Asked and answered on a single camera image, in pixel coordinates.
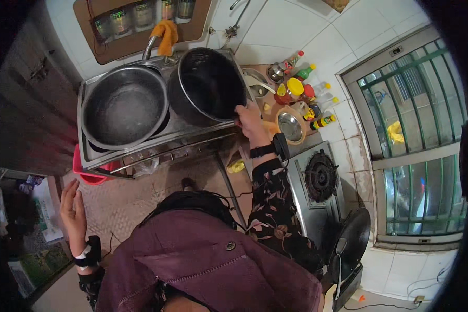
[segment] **window frame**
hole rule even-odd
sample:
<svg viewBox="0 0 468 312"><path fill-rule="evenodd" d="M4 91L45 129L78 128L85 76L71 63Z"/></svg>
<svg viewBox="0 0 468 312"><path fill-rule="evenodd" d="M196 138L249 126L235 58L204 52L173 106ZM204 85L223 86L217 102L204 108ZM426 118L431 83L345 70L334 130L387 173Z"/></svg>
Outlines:
<svg viewBox="0 0 468 312"><path fill-rule="evenodd" d="M463 235L462 233L437 236L386 235L387 199L385 194L384 169L430 161L458 154L460 142L451 142L420 152L384 158L373 115L369 109L366 98L363 95L362 89L357 83L358 80L366 77L370 73L376 72L391 62L400 59L418 48L440 38L441 37L435 28L431 26L422 28L376 53L364 62L353 66L350 70L341 75L341 78L350 93L351 99L355 104L355 108L357 109L369 146L376 191L377 220L375 246L378 245L378 247L381 248L419 251L447 250L457 248L457 242L461 240ZM400 52L393 54L393 51L395 50L400 50Z"/></svg>

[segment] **watch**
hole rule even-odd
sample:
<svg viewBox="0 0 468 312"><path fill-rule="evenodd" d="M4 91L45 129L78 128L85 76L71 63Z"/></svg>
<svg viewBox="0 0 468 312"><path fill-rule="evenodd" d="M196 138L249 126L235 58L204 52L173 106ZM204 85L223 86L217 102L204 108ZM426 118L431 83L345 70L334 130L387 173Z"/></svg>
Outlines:
<svg viewBox="0 0 468 312"><path fill-rule="evenodd" d="M82 268L96 266L102 260L101 239L97 235L88 236L87 246L90 246L88 252L85 252L87 247L81 255L75 257L75 265Z"/></svg>
<svg viewBox="0 0 468 312"><path fill-rule="evenodd" d="M284 133L274 134L274 138L272 138L272 143L269 145L251 149L250 158L258 158L270 153L275 153L281 158L282 161L289 159L288 143L286 142L286 137L284 136Z"/></svg>

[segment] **tiled floor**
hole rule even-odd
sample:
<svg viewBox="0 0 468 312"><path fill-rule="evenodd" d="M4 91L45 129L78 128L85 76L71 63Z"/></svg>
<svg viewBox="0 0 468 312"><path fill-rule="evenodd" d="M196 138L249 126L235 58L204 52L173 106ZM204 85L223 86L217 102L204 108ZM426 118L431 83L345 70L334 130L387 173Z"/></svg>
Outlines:
<svg viewBox="0 0 468 312"><path fill-rule="evenodd" d="M228 175L236 195L251 191L246 170ZM181 191L180 183L184 177L196 180L201 189L229 196L213 157L187 160L162 167L152 175L144 175L136 180L114 179L100 186L91 186L80 181L79 190L83 194L87 215L87 235L98 235L101 238L102 249L108 251L113 232L115 238L111 245L114 250L119 245L118 240L127 239L138 223L156 208L160 201L175 191ZM63 183L67 184L74 178L78 178L78 175L69 172L63 177ZM245 220L251 211L251 200L251 194L237 199ZM236 212L233 210L231 213L238 221Z"/></svg>

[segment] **wall faucet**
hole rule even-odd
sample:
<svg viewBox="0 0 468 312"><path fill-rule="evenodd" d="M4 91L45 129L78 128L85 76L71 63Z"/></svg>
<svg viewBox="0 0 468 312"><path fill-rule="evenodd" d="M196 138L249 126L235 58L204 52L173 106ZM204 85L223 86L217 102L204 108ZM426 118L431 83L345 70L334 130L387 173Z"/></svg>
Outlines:
<svg viewBox="0 0 468 312"><path fill-rule="evenodd" d="M232 11L234 9L234 7L239 3L239 1L241 1L241 0L236 0L234 2L234 4L231 5L231 7L229 9ZM248 5L250 5L250 1L251 0L248 0L248 2L246 3L246 6L244 7L243 11L241 12L241 15L239 16L239 18L237 19L236 24L234 24L234 26L229 26L229 29L225 30L225 34L227 35L227 37L232 38L232 37L237 36L237 30L240 27L237 24L239 24L239 21L241 20L241 17L243 17L244 12L248 8Z"/></svg>

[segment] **red bucket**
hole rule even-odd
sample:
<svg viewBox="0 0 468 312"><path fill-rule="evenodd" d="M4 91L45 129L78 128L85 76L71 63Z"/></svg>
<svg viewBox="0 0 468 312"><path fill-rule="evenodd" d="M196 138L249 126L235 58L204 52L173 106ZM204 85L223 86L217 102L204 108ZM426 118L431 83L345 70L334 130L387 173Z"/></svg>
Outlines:
<svg viewBox="0 0 468 312"><path fill-rule="evenodd" d="M120 166L119 161L113 161L112 163L101 166L101 168L111 171L111 170L117 169L119 166ZM99 176L96 174L83 172L83 167L81 166L81 158L80 158L80 147L78 146L78 144L76 144L75 155L73 157L73 172L79 174L83 182L89 185L100 185L104 183L105 181L112 180L112 178L110 177Z"/></svg>

